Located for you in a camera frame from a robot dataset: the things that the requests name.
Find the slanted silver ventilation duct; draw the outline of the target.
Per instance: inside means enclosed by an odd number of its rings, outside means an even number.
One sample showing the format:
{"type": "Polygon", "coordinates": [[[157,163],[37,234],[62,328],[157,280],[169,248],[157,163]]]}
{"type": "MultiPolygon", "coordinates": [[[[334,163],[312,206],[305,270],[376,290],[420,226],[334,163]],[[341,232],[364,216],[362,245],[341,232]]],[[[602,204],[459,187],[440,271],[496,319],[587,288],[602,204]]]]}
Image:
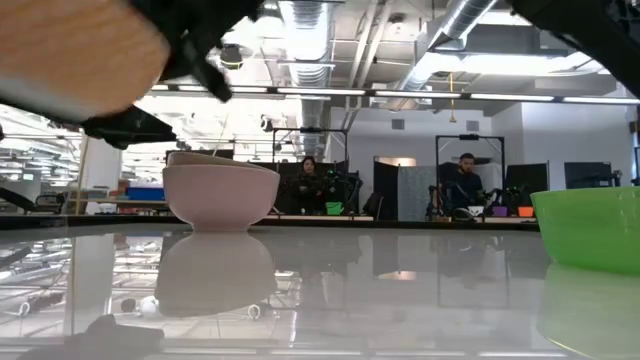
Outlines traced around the slanted silver ventilation duct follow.
{"type": "Polygon", "coordinates": [[[443,15],[423,26],[414,43],[414,65],[395,89],[419,91],[434,73],[452,68],[455,60],[447,60],[437,50],[464,50],[469,33],[497,2],[498,0],[451,0],[443,15]]]}

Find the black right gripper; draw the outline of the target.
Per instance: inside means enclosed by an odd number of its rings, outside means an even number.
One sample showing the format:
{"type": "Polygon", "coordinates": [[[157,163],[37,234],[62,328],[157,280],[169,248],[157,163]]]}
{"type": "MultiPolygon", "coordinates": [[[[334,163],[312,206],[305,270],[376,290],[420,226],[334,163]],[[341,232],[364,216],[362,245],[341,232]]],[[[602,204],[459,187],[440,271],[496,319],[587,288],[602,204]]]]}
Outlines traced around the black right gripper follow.
{"type": "Polygon", "coordinates": [[[232,98],[224,75],[207,61],[240,20],[256,20],[263,0],[130,0],[168,41],[170,55],[160,78],[195,78],[223,103],[232,98]]]}

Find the round silver ventilation duct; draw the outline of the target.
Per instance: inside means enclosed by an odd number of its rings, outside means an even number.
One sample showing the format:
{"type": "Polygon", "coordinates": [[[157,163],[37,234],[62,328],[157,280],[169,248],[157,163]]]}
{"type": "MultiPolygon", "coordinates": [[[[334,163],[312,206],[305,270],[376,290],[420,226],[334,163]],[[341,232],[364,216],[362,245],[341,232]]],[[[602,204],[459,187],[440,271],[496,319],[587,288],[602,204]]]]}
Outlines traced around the round silver ventilation duct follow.
{"type": "MultiPolygon", "coordinates": [[[[292,85],[328,88],[333,5],[319,0],[283,0],[278,5],[285,27],[286,53],[294,60],[289,65],[292,85]]],[[[328,128],[325,110],[325,100],[301,99],[300,127],[328,128]]],[[[327,133],[301,135],[305,156],[324,157],[327,133]]]]}

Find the blue storage bin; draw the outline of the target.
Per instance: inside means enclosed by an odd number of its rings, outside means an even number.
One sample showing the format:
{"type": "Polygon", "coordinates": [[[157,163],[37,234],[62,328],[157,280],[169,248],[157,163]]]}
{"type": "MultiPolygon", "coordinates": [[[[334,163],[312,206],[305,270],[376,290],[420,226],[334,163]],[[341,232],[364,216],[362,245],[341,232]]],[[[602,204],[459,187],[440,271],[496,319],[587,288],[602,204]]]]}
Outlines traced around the blue storage bin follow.
{"type": "Polygon", "coordinates": [[[125,194],[131,201],[165,200],[165,193],[162,187],[128,187],[125,194]]]}

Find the pink ceramic bowl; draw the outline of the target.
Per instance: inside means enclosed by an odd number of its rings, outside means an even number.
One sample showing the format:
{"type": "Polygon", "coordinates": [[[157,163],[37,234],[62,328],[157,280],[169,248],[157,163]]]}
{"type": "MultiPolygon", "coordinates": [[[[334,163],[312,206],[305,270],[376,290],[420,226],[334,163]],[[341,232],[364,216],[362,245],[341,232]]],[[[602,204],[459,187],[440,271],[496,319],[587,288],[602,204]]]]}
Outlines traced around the pink ceramic bowl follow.
{"type": "Polygon", "coordinates": [[[163,170],[171,212],[196,232],[245,231],[275,204],[280,175],[260,167],[176,165],[163,170]]]}

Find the orange patterned bowl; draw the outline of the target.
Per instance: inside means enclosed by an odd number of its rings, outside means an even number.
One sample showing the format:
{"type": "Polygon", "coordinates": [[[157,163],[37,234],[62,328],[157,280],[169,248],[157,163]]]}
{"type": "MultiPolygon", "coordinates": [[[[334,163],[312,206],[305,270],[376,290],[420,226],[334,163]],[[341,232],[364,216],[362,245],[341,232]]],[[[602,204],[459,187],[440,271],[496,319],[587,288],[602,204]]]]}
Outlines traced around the orange patterned bowl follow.
{"type": "Polygon", "coordinates": [[[129,108],[170,48],[128,0],[0,0],[0,103],[73,122],[129,108]]]}

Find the green plastic bowl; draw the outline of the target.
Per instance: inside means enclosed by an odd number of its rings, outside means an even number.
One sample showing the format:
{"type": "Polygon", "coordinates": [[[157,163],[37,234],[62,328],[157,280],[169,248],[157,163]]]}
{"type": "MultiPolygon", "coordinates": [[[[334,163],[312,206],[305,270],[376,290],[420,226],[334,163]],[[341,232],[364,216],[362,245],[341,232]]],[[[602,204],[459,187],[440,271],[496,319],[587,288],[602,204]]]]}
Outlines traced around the green plastic bowl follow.
{"type": "Polygon", "coordinates": [[[537,192],[531,200],[555,262],[640,275],[640,187],[537,192]]]}

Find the black metal frame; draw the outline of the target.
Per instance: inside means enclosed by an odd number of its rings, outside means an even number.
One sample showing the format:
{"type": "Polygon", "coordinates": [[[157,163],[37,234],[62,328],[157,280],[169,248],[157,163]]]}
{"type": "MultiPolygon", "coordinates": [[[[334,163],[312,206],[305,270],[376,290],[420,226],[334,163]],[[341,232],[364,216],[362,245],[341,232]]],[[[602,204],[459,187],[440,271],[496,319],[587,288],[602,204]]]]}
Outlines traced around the black metal frame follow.
{"type": "Polygon", "coordinates": [[[506,146],[503,136],[482,136],[478,134],[436,135],[435,136],[435,164],[436,180],[440,180],[440,154],[452,140],[480,141],[484,140],[500,155],[501,190],[506,189],[506,146]]]}
{"type": "Polygon", "coordinates": [[[276,156],[276,152],[279,151],[276,149],[276,144],[280,143],[281,140],[276,140],[276,136],[277,133],[279,131],[285,131],[287,134],[285,135],[285,137],[288,137],[292,132],[298,132],[300,134],[327,134],[327,133],[340,133],[342,134],[342,140],[343,140],[343,149],[344,149],[344,160],[342,161],[343,166],[342,166],[342,171],[343,172],[349,172],[349,165],[350,165],[350,160],[349,160],[349,146],[348,146],[348,130],[346,129],[332,129],[332,128],[319,128],[319,127],[299,127],[299,128],[292,128],[292,127],[274,127],[271,130],[271,134],[272,134],[272,138],[271,138],[271,162],[275,163],[275,156],[276,156]]]}

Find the grey partition panel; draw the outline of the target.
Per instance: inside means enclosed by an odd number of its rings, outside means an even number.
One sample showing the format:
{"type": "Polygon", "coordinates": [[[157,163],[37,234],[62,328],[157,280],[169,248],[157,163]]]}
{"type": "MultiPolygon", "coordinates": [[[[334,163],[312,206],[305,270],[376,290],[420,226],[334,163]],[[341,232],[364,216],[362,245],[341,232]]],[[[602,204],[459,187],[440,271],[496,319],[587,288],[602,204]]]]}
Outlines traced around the grey partition panel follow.
{"type": "Polygon", "coordinates": [[[398,220],[425,222],[430,202],[429,187],[436,184],[435,166],[398,168],[398,220]]]}

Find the white building column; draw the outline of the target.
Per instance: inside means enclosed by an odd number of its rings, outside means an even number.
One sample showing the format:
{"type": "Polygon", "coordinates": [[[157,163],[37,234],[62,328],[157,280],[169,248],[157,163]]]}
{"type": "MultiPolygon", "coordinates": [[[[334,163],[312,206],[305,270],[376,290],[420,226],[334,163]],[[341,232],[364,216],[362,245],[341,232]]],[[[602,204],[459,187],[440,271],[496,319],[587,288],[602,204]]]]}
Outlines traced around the white building column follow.
{"type": "Polygon", "coordinates": [[[122,151],[106,141],[84,136],[81,145],[81,191],[104,190],[108,194],[118,189],[122,170],[122,151]]]}

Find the long ceiling light strip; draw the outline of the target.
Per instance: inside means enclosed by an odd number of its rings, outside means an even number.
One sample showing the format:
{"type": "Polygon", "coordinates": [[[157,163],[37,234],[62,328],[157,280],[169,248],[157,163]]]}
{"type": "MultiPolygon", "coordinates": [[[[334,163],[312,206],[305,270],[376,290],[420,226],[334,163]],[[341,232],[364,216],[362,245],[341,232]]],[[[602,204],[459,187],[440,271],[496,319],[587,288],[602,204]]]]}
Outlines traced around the long ceiling light strip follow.
{"type": "Polygon", "coordinates": [[[232,86],[234,95],[247,96],[302,96],[302,97],[369,97],[403,100],[454,100],[454,101],[492,101],[523,103],[558,103],[608,106],[636,106],[640,99],[630,97],[603,96],[561,96],[561,95],[528,95],[498,93],[468,93],[441,91],[403,91],[380,89],[342,89],[315,87],[276,87],[276,86],[232,86]]]}

